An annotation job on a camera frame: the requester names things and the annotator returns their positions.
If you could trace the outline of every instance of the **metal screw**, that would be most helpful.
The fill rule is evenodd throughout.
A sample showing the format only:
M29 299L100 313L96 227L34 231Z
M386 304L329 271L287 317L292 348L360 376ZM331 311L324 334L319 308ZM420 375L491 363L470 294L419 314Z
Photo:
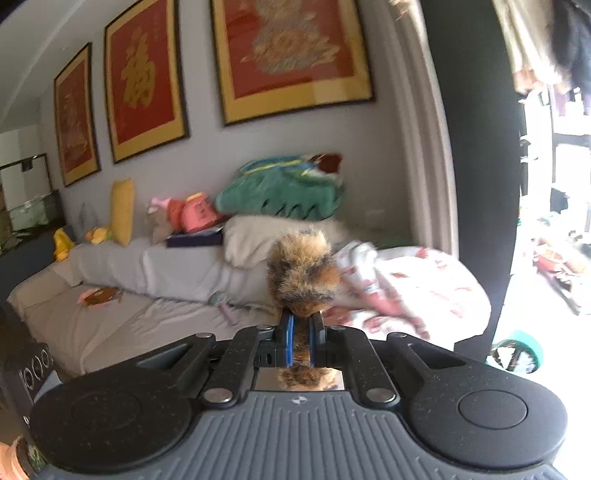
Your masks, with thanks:
M203 394L203 398L210 403L226 403L232 399L232 392L227 388L210 388Z
M365 396L374 403L388 403L396 398L396 393L388 388L372 388Z

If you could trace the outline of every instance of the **red and gold framed artwork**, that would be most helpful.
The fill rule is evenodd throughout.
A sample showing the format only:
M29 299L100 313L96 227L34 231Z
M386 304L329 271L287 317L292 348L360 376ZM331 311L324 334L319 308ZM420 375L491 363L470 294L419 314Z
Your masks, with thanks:
M106 26L105 94L115 162L189 136L177 0L140 0Z
M355 0L212 0L226 124L370 100Z
M56 137L64 185L100 170L90 93L92 45L86 44L53 82Z

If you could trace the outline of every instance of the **teal pillow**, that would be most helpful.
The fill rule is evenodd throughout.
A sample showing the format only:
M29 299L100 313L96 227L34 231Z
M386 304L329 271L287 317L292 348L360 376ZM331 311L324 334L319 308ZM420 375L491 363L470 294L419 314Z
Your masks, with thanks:
M309 163L241 169L215 206L226 215L273 215L294 220L324 220L340 205L343 187Z

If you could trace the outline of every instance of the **furry plush toy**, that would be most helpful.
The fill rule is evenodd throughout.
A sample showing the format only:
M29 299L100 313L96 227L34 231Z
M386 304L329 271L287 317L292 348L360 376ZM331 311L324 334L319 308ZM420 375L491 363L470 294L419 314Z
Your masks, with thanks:
M269 292L279 309L297 317L294 325L294 365L279 369L283 390L320 391L337 387L337 371L311 368L307 318L328 308L340 283L339 270L322 232L289 233L271 248L267 267Z

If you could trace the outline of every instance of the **yellow pillow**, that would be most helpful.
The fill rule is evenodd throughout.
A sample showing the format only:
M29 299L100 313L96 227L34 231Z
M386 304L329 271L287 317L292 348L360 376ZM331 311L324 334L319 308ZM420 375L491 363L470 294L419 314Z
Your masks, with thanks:
M131 242L134 223L134 181L115 180L111 188L111 231L113 240L123 247Z

